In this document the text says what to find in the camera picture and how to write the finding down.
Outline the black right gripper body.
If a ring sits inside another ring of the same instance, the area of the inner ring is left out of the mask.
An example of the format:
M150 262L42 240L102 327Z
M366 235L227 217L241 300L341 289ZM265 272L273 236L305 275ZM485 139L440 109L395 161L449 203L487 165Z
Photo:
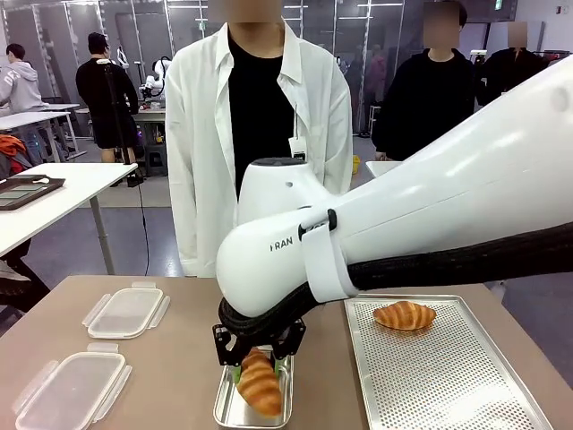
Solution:
M251 335L251 336L237 336L235 339L235 345L238 348L268 348L274 349L276 346L282 344L286 339L287 335L285 333L274 334L274 335Z

